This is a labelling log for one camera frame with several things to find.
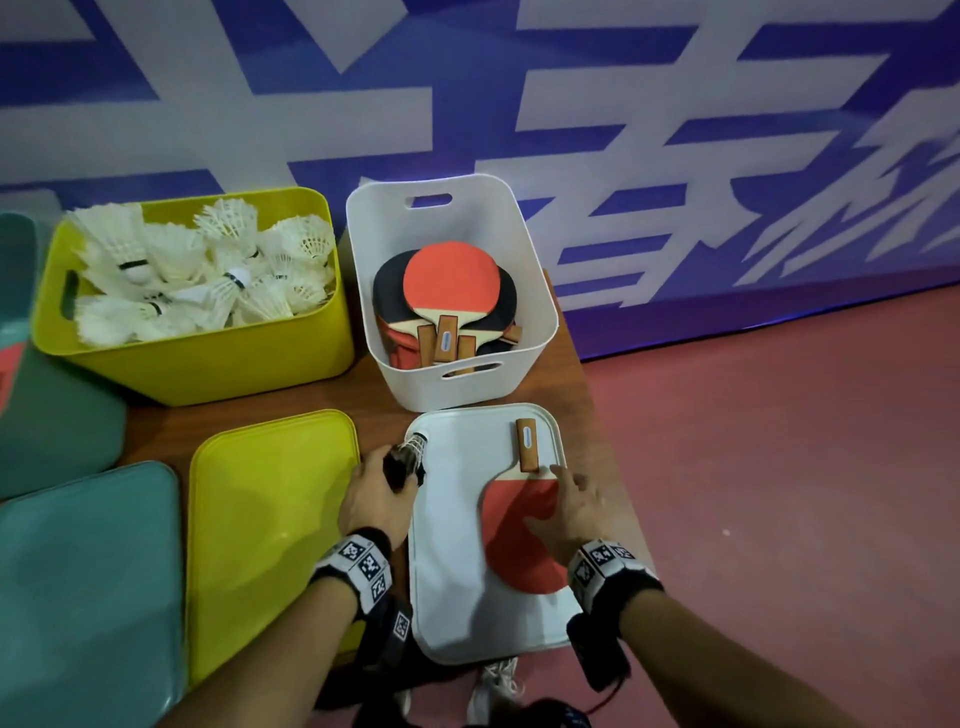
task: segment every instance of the left hand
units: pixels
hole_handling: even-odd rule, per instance
[[[403,490],[394,493],[383,474],[383,458],[390,445],[368,452],[363,462],[353,469],[347,494],[340,506],[337,525],[344,535],[357,528],[379,528],[396,549],[407,537],[417,497],[417,477],[411,475]]]

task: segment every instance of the white storage bin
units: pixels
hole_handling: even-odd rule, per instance
[[[418,197],[449,195],[445,205],[412,206]],[[560,320],[523,215],[510,187],[491,175],[425,182],[370,182],[347,199],[347,228],[367,346],[391,392],[414,412],[494,400],[513,392],[557,333]],[[509,352],[476,356],[486,371],[447,376],[463,361],[403,371],[390,366],[373,312],[373,277],[398,253],[430,243],[462,240],[489,253],[516,283],[520,343]]]

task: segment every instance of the yellow storage bin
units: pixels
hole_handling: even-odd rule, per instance
[[[255,205],[262,230],[294,215],[315,214],[330,219],[324,196],[306,187],[142,203],[144,219],[192,226],[193,216],[220,198],[243,198]],[[347,297],[336,250],[332,254],[336,290],[312,313],[161,341],[91,349],[80,341],[74,322],[64,315],[72,310],[74,297],[97,292],[79,275],[84,264],[77,251],[83,245],[80,232],[69,222],[60,222],[34,311],[36,347],[163,404],[226,400],[326,379],[341,374],[353,361]]]
[[[222,432],[197,449],[186,548],[191,686],[306,587],[340,540],[337,514],[359,459],[353,422],[335,409]],[[341,655],[362,635],[363,624],[353,624]]]

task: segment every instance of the blue wall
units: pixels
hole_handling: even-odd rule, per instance
[[[0,206],[490,172],[584,357],[960,279],[960,2],[6,5]]]

